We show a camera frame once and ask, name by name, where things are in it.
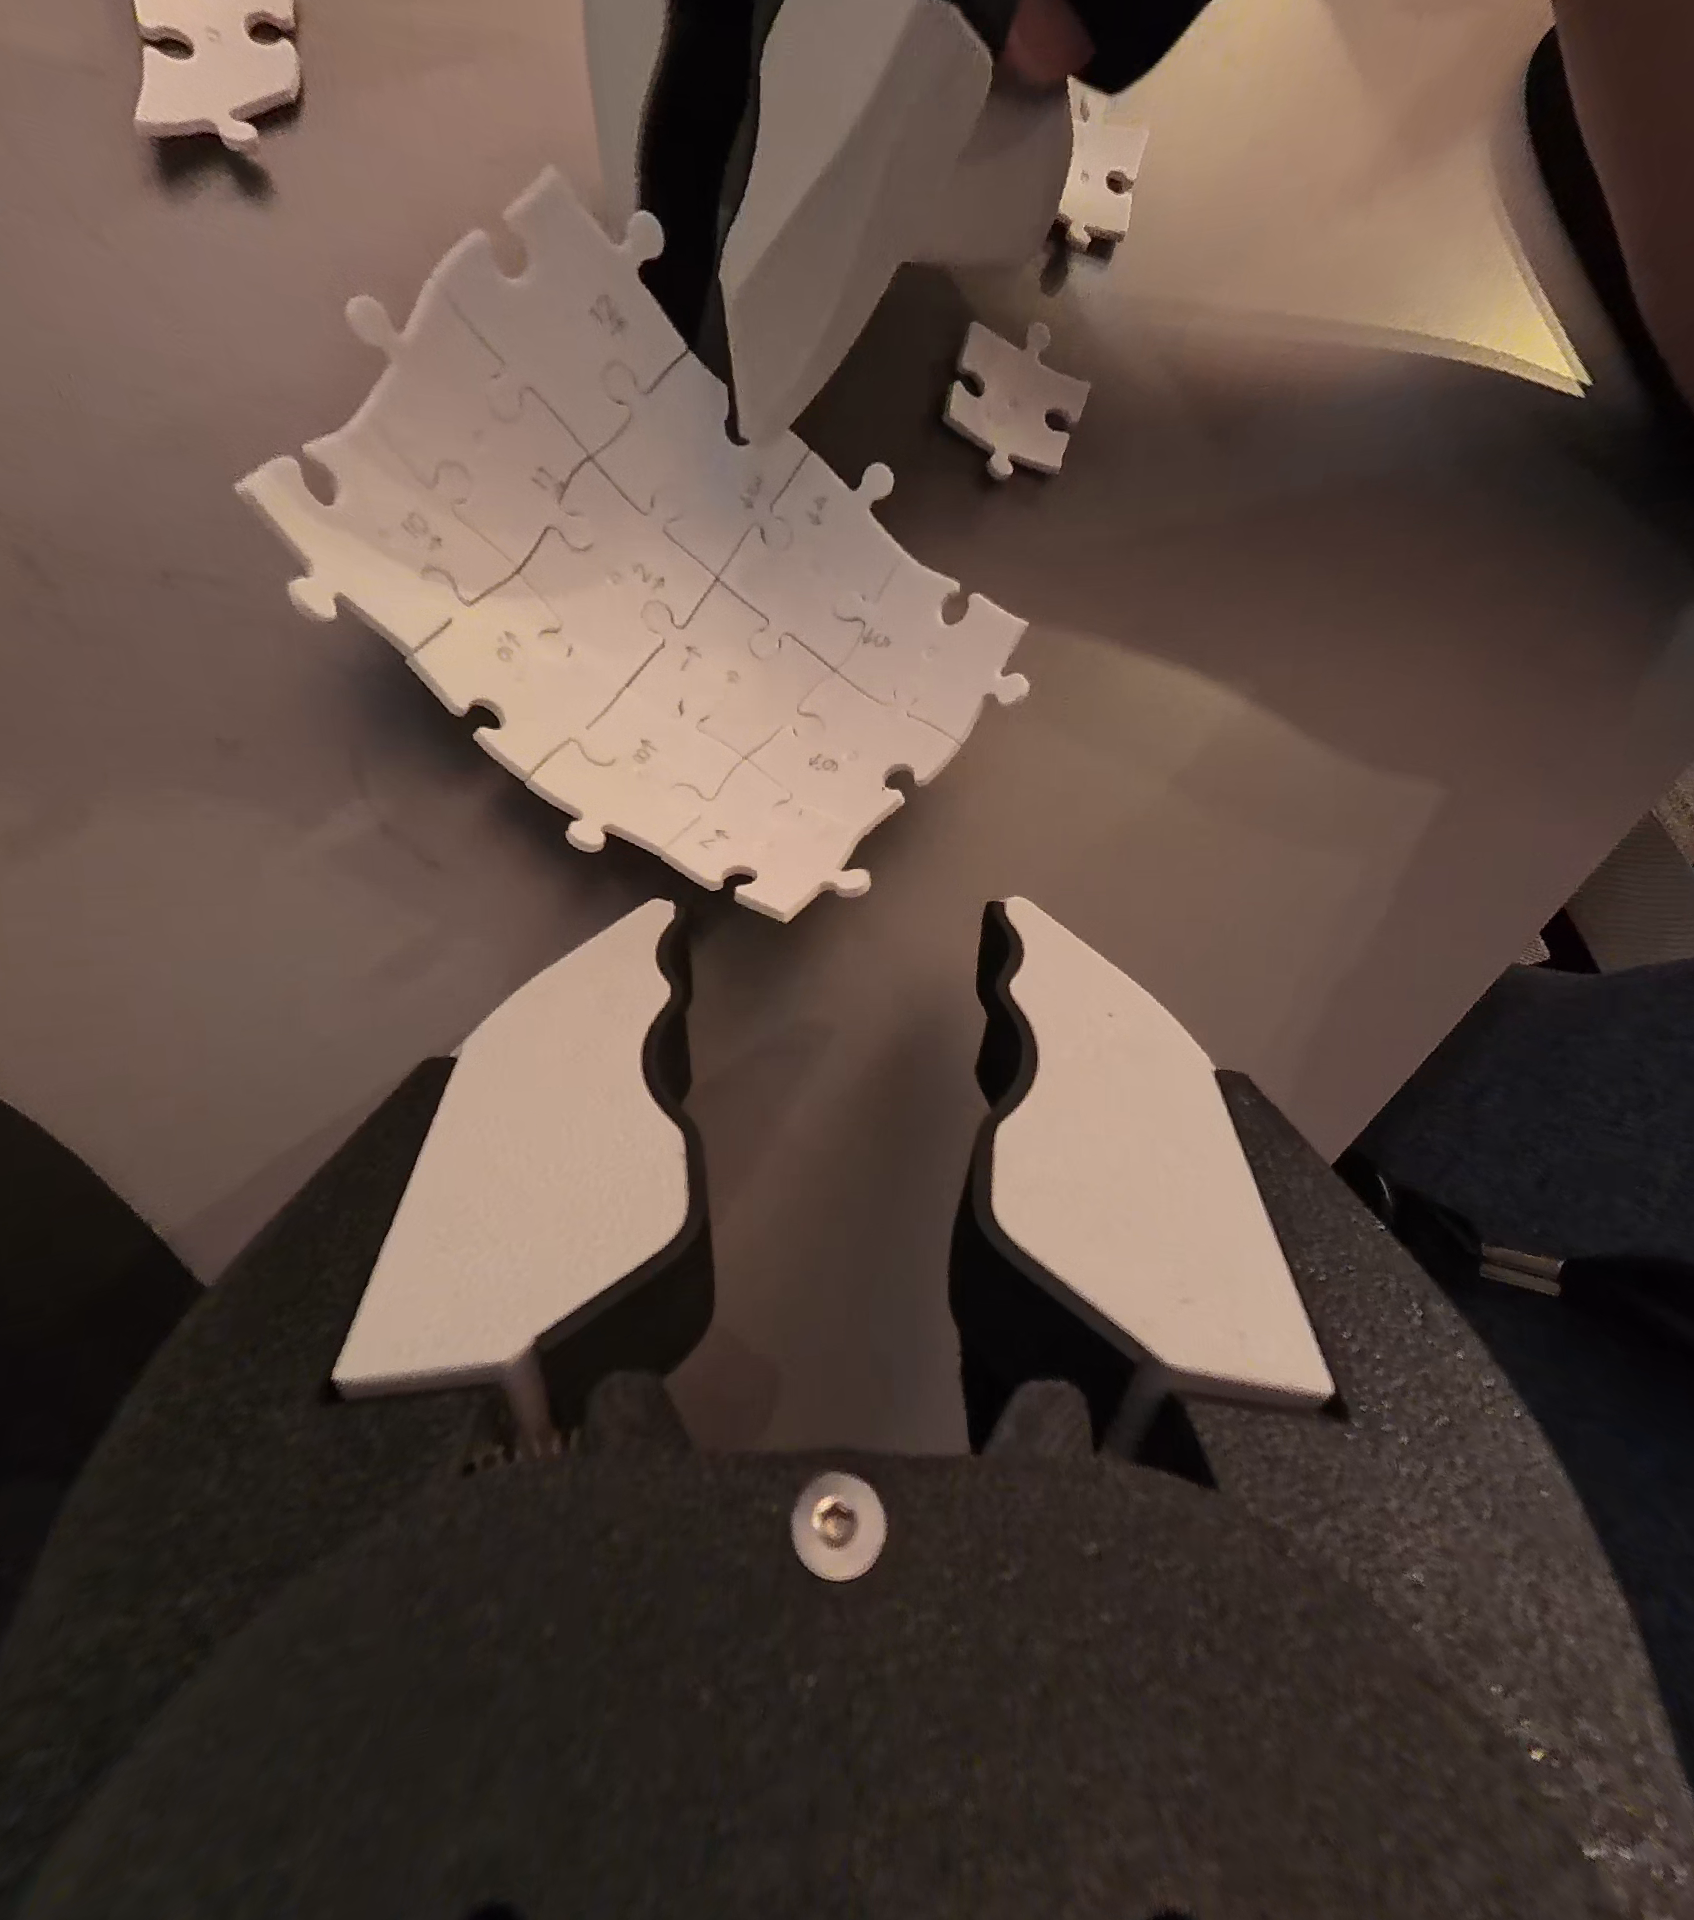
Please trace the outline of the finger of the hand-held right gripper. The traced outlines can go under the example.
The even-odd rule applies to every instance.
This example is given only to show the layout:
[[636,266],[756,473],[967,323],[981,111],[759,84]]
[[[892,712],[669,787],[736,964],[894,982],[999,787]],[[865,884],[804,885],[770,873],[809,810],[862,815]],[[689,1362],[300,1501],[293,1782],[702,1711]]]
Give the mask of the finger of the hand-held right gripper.
[[718,308],[739,435],[820,394],[977,131],[994,52],[960,4],[786,2],[756,31]]
[[642,281],[694,354],[731,376],[718,275],[756,146],[761,6],[588,2],[584,37],[609,213],[660,221],[665,247]]

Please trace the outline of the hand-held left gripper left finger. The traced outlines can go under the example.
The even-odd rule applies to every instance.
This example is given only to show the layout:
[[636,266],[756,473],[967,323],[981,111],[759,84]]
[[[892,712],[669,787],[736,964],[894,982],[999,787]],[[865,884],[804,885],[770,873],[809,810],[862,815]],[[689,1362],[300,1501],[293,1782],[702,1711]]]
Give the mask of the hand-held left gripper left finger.
[[584,1406],[691,1358],[717,1308],[691,1000],[687,925],[652,898],[454,1047],[333,1365],[345,1400]]

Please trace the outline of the assembled white puzzle section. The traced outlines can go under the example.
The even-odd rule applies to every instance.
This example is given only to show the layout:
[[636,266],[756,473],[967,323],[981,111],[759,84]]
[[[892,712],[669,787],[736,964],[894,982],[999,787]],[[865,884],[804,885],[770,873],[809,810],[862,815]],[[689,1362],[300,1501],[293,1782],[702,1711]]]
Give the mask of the assembled white puzzle section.
[[236,496],[310,619],[390,642],[583,851],[618,837],[786,924],[861,898],[866,837],[1030,689],[1024,619],[914,560],[891,468],[728,435],[727,386],[642,277],[665,227],[605,229],[547,165],[407,320],[349,300],[383,370],[337,429]]

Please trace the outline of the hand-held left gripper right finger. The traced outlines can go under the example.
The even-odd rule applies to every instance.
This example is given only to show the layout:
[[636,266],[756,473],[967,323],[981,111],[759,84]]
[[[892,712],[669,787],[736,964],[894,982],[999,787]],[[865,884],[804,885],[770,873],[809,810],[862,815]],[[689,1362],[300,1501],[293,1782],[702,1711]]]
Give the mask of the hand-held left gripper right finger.
[[963,1358],[1319,1411],[1337,1382],[1219,1068],[1145,986],[1023,896],[983,909]]

